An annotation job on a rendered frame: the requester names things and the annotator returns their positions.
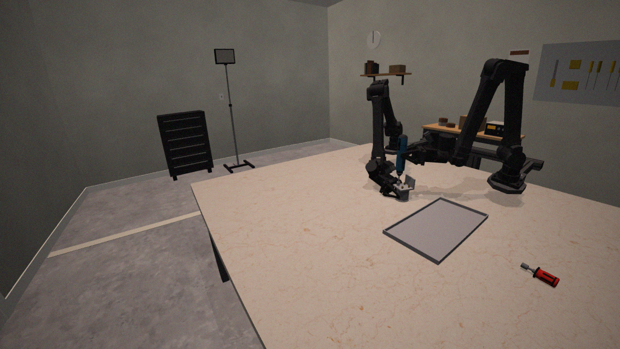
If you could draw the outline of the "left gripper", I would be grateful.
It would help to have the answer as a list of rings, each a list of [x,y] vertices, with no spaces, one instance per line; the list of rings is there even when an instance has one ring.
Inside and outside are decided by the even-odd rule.
[[[411,151],[409,151],[411,150]],[[406,152],[401,153],[400,157],[408,160],[409,162],[413,163],[414,165],[420,165],[424,166],[425,162],[431,162],[431,163],[435,163],[435,159],[433,157],[426,157],[426,150],[421,146],[421,145],[413,145],[411,147],[406,148]],[[408,154],[412,154],[411,156]],[[404,156],[406,155],[406,156]]]

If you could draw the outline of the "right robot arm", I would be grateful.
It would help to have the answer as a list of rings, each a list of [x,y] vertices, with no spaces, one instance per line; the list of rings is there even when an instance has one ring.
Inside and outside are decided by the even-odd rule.
[[[385,149],[397,152],[398,138],[403,134],[403,125],[394,116],[388,84],[388,78],[375,80],[366,89],[366,99],[372,100],[373,113],[373,147],[371,160],[366,164],[366,171],[373,182],[377,181],[380,184],[392,179],[393,176],[390,173],[396,170],[395,164],[387,160]],[[384,122],[384,117],[386,122]],[[388,144],[390,145],[385,148],[384,133],[389,137]]]

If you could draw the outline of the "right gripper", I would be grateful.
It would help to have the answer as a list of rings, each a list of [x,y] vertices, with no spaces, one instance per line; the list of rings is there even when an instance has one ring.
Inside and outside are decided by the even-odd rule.
[[[400,199],[400,195],[397,193],[397,188],[393,186],[393,184],[397,184],[397,181],[398,181],[398,178],[393,177],[391,179],[383,181],[382,184],[380,184],[377,181],[375,181],[375,183],[381,186],[379,193],[382,193],[383,196]],[[389,194],[392,191],[396,195]]]

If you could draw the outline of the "grey l-shaped metal bracket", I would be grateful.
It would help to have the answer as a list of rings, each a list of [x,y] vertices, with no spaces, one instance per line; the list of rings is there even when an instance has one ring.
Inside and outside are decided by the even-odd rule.
[[[406,184],[400,183],[399,186],[397,186],[397,184],[393,184],[393,186],[395,188],[397,188],[401,192],[403,192],[403,191],[413,191],[415,189],[415,182],[416,182],[415,178],[405,174],[405,181],[404,182],[406,182]],[[410,185],[410,187],[408,187],[408,185]],[[401,186],[404,186],[404,187],[402,188]]]

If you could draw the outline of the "red-handled nut driver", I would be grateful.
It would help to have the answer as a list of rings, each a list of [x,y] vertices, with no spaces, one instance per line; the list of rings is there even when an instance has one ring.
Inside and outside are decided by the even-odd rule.
[[[522,262],[521,267],[526,270],[528,269],[532,271],[533,278],[538,278],[539,280],[545,282],[545,284],[548,284],[549,286],[552,286],[553,288],[555,288],[559,282],[559,277],[555,277],[554,275],[541,270],[540,267],[538,267],[535,270],[535,269],[529,268],[529,265],[524,262]]]

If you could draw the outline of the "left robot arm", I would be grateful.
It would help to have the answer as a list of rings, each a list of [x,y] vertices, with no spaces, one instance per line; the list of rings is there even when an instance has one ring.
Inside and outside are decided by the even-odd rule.
[[[447,163],[455,167],[466,165],[470,151],[483,119],[487,113],[497,87],[505,84],[504,128],[501,145],[496,150],[497,159],[503,166],[491,180],[518,190],[524,179],[520,178],[526,155],[521,146],[522,110],[524,102],[524,79],[529,64],[515,60],[490,58],[484,63],[480,84],[468,111],[464,126],[456,138],[452,134],[427,131],[423,133],[429,146],[426,158],[435,158],[435,163]],[[492,76],[491,76],[492,75]],[[508,148],[508,149],[507,149]],[[439,150],[438,150],[439,149]]]

